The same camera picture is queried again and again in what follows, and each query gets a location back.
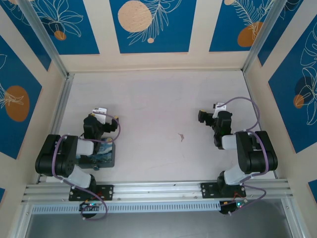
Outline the blue floral wall panel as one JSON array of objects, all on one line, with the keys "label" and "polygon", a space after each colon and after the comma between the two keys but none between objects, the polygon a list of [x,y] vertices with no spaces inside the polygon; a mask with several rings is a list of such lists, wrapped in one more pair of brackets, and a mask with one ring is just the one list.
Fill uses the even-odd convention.
[{"label": "blue floral wall panel", "polygon": [[197,0],[109,0],[121,54],[187,53]]},{"label": "blue floral wall panel", "polygon": [[31,6],[60,55],[98,55],[83,0],[31,0]]},{"label": "blue floral wall panel", "polygon": [[295,152],[317,142],[317,20],[268,81]]},{"label": "blue floral wall panel", "polygon": [[275,0],[222,0],[210,52],[248,51]]},{"label": "blue floral wall panel", "polygon": [[41,84],[0,36],[0,152],[17,159]]}]

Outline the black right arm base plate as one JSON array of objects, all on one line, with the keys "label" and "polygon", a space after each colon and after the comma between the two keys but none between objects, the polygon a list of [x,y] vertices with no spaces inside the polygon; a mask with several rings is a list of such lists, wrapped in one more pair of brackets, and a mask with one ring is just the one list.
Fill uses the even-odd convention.
[{"label": "black right arm base plate", "polygon": [[217,182],[201,183],[203,198],[236,198],[246,197],[246,191],[240,185],[219,185]]}]

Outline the aluminium table side rail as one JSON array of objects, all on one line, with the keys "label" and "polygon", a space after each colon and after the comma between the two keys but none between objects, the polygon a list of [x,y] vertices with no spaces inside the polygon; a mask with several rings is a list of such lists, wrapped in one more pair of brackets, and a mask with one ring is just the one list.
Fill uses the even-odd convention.
[{"label": "aluminium table side rail", "polygon": [[52,160],[54,150],[58,140],[60,139],[59,130],[68,102],[71,86],[73,83],[74,74],[70,74],[64,82],[61,94],[59,96],[58,104],[53,116],[53,125],[50,133],[47,135],[42,148],[37,156],[35,162],[35,170],[39,174],[37,182],[40,181],[40,177],[49,176],[52,177]]},{"label": "aluminium table side rail", "polygon": [[[257,108],[252,104],[252,102],[249,102],[248,100],[240,100],[241,107],[243,108],[242,112],[242,121],[243,121],[243,127],[242,129],[248,129],[252,127],[257,121],[259,121],[258,117],[258,110]],[[260,122],[251,129],[251,131],[258,131],[261,130],[262,127],[260,125]],[[251,173],[251,176],[254,176],[253,179],[277,179],[277,175],[275,171],[269,171],[265,175],[255,176],[255,174],[258,174],[259,172]]]}]

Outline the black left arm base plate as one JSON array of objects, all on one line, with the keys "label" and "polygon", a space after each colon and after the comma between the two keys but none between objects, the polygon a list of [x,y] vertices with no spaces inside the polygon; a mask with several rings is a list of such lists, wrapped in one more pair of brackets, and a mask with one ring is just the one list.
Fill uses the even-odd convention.
[{"label": "black left arm base plate", "polygon": [[[99,196],[103,201],[112,201],[113,196],[113,185],[95,185],[93,187],[88,188],[87,190],[91,190],[94,194]],[[90,193],[84,192],[80,189],[70,189],[69,201],[98,201],[98,199],[91,195]]]}]

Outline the aluminium mounting rail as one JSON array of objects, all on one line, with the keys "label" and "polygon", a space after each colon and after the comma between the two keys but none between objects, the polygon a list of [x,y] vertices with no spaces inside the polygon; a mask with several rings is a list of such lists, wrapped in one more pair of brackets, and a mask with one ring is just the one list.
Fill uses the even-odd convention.
[{"label": "aluminium mounting rail", "polygon": [[[202,181],[166,182],[99,182],[113,185],[112,203],[202,201]],[[251,179],[244,183],[247,199],[256,199],[266,191],[264,199],[293,198],[286,179]],[[70,186],[61,182],[40,182],[26,185],[22,203],[58,204],[68,202]]]}]

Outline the grey metal shelf sheet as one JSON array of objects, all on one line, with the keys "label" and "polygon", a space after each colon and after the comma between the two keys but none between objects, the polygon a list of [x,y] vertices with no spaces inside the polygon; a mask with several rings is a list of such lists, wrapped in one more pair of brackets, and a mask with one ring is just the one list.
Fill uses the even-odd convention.
[{"label": "grey metal shelf sheet", "polygon": [[232,216],[216,211],[33,215],[26,238],[293,238],[279,200],[263,200]]}]

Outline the aluminium frame post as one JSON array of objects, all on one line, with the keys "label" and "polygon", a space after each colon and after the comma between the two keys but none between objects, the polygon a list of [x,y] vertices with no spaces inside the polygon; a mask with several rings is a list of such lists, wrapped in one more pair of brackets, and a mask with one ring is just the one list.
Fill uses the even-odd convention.
[{"label": "aluminium frame post", "polygon": [[256,59],[260,49],[262,48],[264,42],[266,41],[268,35],[270,34],[274,24],[276,23],[282,9],[285,6],[287,0],[275,0],[271,10],[268,12],[267,17],[260,29],[258,36],[256,37],[247,58],[242,67],[242,73],[245,76],[247,71],[252,66],[253,61]]},{"label": "aluminium frame post", "polygon": [[64,63],[62,62],[59,53],[54,46],[50,36],[48,35],[45,27],[43,26],[42,22],[40,21],[37,13],[31,6],[31,3],[28,0],[16,0],[21,11],[23,12],[25,18],[27,19],[28,23],[30,24],[31,28],[35,32],[37,38],[45,48],[46,52],[52,59],[53,63],[57,67],[58,71],[62,75],[62,77],[67,80],[69,76],[69,72],[67,71]]}]

